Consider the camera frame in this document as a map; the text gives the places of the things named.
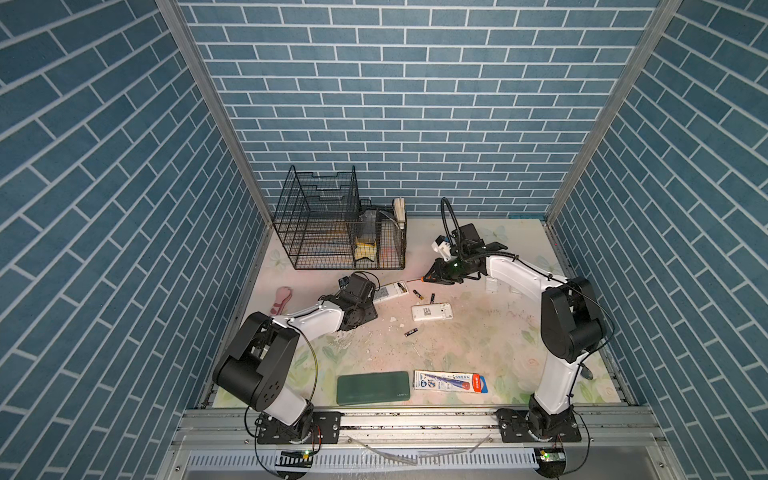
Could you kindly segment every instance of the blue brick wallpaper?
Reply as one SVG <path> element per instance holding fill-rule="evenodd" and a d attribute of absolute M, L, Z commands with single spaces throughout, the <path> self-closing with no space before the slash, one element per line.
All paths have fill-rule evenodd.
<path fill-rule="evenodd" d="M 0 2 L 0 478 L 144 478 L 263 222 L 153 0 Z"/>
<path fill-rule="evenodd" d="M 180 3 L 272 204 L 354 165 L 376 203 L 541 217 L 657 0 Z"/>
<path fill-rule="evenodd" d="M 766 24 L 684 0 L 555 222 L 689 478 L 768 475 Z"/>

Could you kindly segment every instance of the pink object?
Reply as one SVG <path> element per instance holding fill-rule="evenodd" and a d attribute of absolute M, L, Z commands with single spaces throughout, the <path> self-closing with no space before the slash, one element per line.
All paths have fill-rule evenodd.
<path fill-rule="evenodd" d="M 275 292 L 275 303 L 272 305 L 270 313 L 272 315 L 280 315 L 283 309 L 286 307 L 288 300 L 293 295 L 293 290 L 288 286 L 282 286 Z"/>

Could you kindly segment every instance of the green case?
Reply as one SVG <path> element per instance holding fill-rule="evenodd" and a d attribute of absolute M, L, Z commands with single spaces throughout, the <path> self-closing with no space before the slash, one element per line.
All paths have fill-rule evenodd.
<path fill-rule="evenodd" d="M 410 398 L 408 372 L 341 375 L 336 384 L 336 403 L 340 406 L 401 402 Z"/>

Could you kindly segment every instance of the black cable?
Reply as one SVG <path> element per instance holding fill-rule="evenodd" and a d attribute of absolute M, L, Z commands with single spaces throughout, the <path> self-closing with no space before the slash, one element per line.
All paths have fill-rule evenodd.
<path fill-rule="evenodd" d="M 378 291 L 381 289 L 381 287 L 382 287 L 382 283 L 381 283 L 381 281 L 379 280 L 379 278 L 376 276 L 376 274 L 375 274 L 375 273 L 371 273 L 371 272 L 369 272 L 369 271 L 367 271 L 367 270 L 355 270 L 354 272 L 352 272 L 352 275 L 354 275 L 355 273 L 362 273 L 362 274 L 364 274 L 364 275 L 371 275 L 371 276 L 373 276 L 373 278 L 375 278 L 375 279 L 376 279 L 376 291 L 378 292 Z"/>
<path fill-rule="evenodd" d="M 541 276 L 547 277 L 549 280 L 554 280 L 554 281 L 559 282 L 559 283 L 561 283 L 563 285 L 567 285 L 568 284 L 568 282 L 564 282 L 563 280 L 554 278 L 551 273 L 542 272 L 539 269 L 533 267 L 532 265 L 528 265 L 524 260 L 520 260 L 520 256 L 519 255 L 515 255 L 513 253 L 509 253 L 509 252 L 483 252 L 483 253 L 477 253 L 475 255 L 471 255 L 469 257 L 464 257 L 464 244 L 463 244 L 464 242 L 462 240 L 462 231 L 458 228 L 458 221 L 456 220 L 456 215 L 453 212 L 453 207 L 451 206 L 451 204 L 448 201 L 448 199 L 443 197 L 440 200 L 440 214 L 442 215 L 442 223 L 443 223 L 443 227 L 445 228 L 445 234 L 446 234 L 446 236 L 448 238 L 450 238 L 450 234 L 448 232 L 448 223 L 447 223 L 447 220 L 445 219 L 445 207 L 448 208 L 448 211 L 451 214 L 451 218 L 453 220 L 453 223 L 454 223 L 454 225 L 456 227 L 456 236 L 457 236 L 457 242 L 458 242 L 457 253 L 458 253 L 458 258 L 462 262 L 468 262 L 468 261 L 471 261 L 471 260 L 477 260 L 478 258 L 482 258 L 482 257 L 491 257 L 491 256 L 494 256 L 494 255 L 498 255 L 500 257 L 512 258 L 514 261 L 520 262 L 520 264 L 522 264 L 523 266 L 525 266 L 529 270 L 534 271 L 534 272 L 536 272 L 537 274 L 539 274 Z M 594 354 L 596 352 L 599 352 L 608 343 L 610 343 L 611 340 L 613 340 L 613 338 L 615 337 L 615 334 L 616 334 L 616 324 L 615 324 L 613 318 L 608 314 L 608 311 L 605 308 L 603 308 L 603 306 L 596 299 L 593 299 L 593 298 L 591 298 L 591 297 L 589 297 L 587 295 L 584 295 L 579 290 L 576 290 L 576 289 L 573 289 L 573 288 L 571 288 L 571 291 L 578 293 L 579 295 L 581 295 L 582 298 L 584 298 L 586 300 L 589 300 L 595 306 L 597 306 L 597 308 L 599 308 L 603 312 L 606 320 L 611 324 L 611 331 L 609 332 L 610 334 L 608 336 L 606 336 L 606 338 L 603 341 L 603 343 L 601 345 L 599 345 L 596 349 L 594 349 L 591 352 L 589 352 L 587 354 L 587 356 L 585 356 L 584 359 L 581 362 L 579 362 L 579 366 L 581 368 L 584 368 L 585 367 L 584 363 L 587 361 L 587 359 L 589 359 L 590 356 L 592 356 L 592 354 Z M 562 475 L 567 475 L 567 474 L 576 472 L 577 470 L 579 470 L 581 467 L 584 466 L 584 464 L 587 462 L 587 458 L 589 458 L 589 451 L 590 451 L 590 446 L 591 446 L 591 442 L 592 442 L 592 439 L 591 439 L 591 437 L 589 435 L 589 428 L 587 427 L 587 423 L 584 421 L 584 417 L 581 416 L 581 413 L 576 412 L 575 410 L 573 410 L 573 405 L 571 404 L 571 398 L 573 397 L 573 391 L 574 391 L 574 387 L 576 386 L 576 380 L 577 379 L 578 379 L 578 374 L 574 375 L 574 381 L 571 384 L 571 388 L 568 391 L 568 408 L 571 409 L 573 411 L 573 413 L 575 413 L 576 415 L 579 416 L 579 418 L 581 419 L 581 423 L 584 425 L 584 430 L 587 432 L 587 454 L 584 456 L 584 460 L 581 461 L 581 464 L 578 467 L 574 468 L 573 470 L 570 470 L 569 472 L 565 472 Z"/>
<path fill-rule="evenodd" d="M 323 434 L 320 431 L 320 425 L 315 424 L 315 427 L 317 427 L 317 452 L 314 452 L 312 455 L 317 455 L 320 453 L 320 449 L 323 447 Z"/>
<path fill-rule="evenodd" d="M 297 329 L 295 326 L 291 325 L 288 322 L 286 322 L 286 325 L 296 330 L 298 333 L 301 333 L 301 336 L 304 337 L 304 341 L 306 342 L 306 345 L 310 348 L 310 352 L 312 352 L 312 357 L 315 359 L 315 383 L 314 385 L 312 385 L 312 393 L 310 393 L 310 400 L 309 400 L 309 402 L 312 403 L 312 398 L 315 396 L 315 389 L 317 388 L 317 376 L 319 373 L 319 367 L 317 366 L 317 355 L 315 354 L 315 349 L 312 348 L 312 344 L 310 343 L 310 340 L 306 338 L 306 335 L 304 335 L 304 332 L 302 332 L 301 329 Z"/>
<path fill-rule="evenodd" d="M 243 414 L 243 423 L 245 424 L 245 431 L 248 433 L 248 435 L 256 438 L 256 436 L 253 433 L 251 433 L 250 429 L 248 428 L 248 410 L 250 410 L 250 405 L 246 406 L 245 413 Z"/>
<path fill-rule="evenodd" d="M 560 478 L 563 475 L 569 475 L 574 472 L 578 472 L 581 467 L 584 466 L 585 463 L 587 463 L 587 458 L 589 458 L 589 448 L 592 445 L 592 437 L 589 436 L 589 428 L 587 427 L 587 423 L 584 421 L 584 417 L 581 416 L 581 413 L 574 411 L 576 415 L 578 415 L 578 418 L 581 419 L 581 424 L 584 426 L 584 430 L 587 431 L 587 453 L 584 455 L 584 459 L 581 460 L 581 464 L 579 464 L 578 467 L 574 468 L 573 470 L 569 470 L 567 472 L 562 472 L 558 478 Z M 565 445 L 563 445 L 562 439 L 560 440 L 560 445 L 563 447 L 563 453 L 565 453 Z"/>
<path fill-rule="evenodd" d="M 257 433 L 257 435 L 258 435 L 258 433 L 259 433 L 259 428 L 260 428 L 260 427 L 261 427 L 261 418 L 259 418 L 259 423 L 257 424 L 257 427 L 256 427 L 256 433 Z M 286 475 L 286 477 L 285 477 L 285 478 L 284 478 L 284 477 L 282 477 L 282 476 L 280 476 L 280 474 L 279 474 L 279 473 L 277 473 L 277 470 L 276 470 L 276 471 L 274 471 L 274 472 L 273 472 L 272 470 L 269 470 L 269 469 L 268 469 L 268 468 L 267 468 L 267 467 L 266 467 L 266 466 L 265 466 L 265 465 L 264 465 L 264 464 L 261 462 L 261 457 L 259 457 L 259 439 L 258 439 L 258 438 L 256 438 L 256 437 L 254 437 L 254 438 L 253 438 L 253 454 L 256 456 L 256 461 L 257 461 L 257 462 L 259 462 L 259 466 L 260 466 L 261 468 L 263 468 L 265 472 L 268 472 L 268 473 L 270 473 L 271 475 L 274 475 L 274 476 L 276 476 L 277 478 L 280 478 L 281 480 L 285 480 L 285 478 L 287 478 L 287 477 L 288 477 L 288 475 Z"/>

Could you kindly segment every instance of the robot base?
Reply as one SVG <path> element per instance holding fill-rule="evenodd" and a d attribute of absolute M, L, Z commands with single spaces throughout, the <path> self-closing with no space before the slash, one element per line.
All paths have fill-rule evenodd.
<path fill-rule="evenodd" d="M 572 410 L 563 412 L 564 421 L 559 422 L 554 428 L 543 432 L 542 437 L 531 433 L 531 425 L 528 422 L 528 410 L 499 409 L 496 411 L 498 418 L 498 427 L 502 433 L 502 442 L 521 443 L 521 442 L 542 442 L 552 443 L 554 438 L 559 437 L 560 442 L 580 442 L 581 433 L 579 432 L 576 418 Z"/>
<path fill-rule="evenodd" d="M 308 421 L 312 426 L 310 430 L 317 430 L 314 425 L 320 427 L 320 434 L 323 436 L 323 443 L 326 445 L 339 443 L 339 427 L 341 423 L 341 412 L 312 412 L 308 419 L 299 419 L 299 422 Z M 262 414 L 261 430 L 259 431 L 258 442 L 260 445 L 297 445 L 297 440 L 302 440 L 299 444 L 312 443 L 312 435 L 308 434 L 306 438 L 300 439 L 297 431 L 292 427 L 286 427 L 278 419 L 269 419 Z"/>

